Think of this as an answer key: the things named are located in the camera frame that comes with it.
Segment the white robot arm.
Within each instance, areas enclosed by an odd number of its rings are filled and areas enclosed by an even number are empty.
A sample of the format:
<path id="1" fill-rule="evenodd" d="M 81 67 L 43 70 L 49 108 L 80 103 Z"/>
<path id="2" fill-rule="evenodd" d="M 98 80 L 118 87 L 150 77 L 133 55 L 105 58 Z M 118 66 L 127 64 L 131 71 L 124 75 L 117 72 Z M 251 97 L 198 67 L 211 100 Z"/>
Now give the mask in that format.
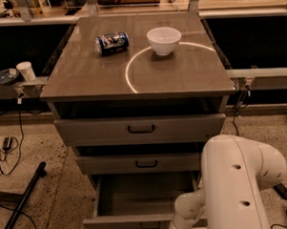
<path id="1" fill-rule="evenodd" d="M 208 229 L 271 229 L 260 192 L 285 178 L 283 154 L 267 143 L 217 135 L 201 157 L 203 187 L 175 200 L 169 229 L 192 229 L 202 213 Z"/>

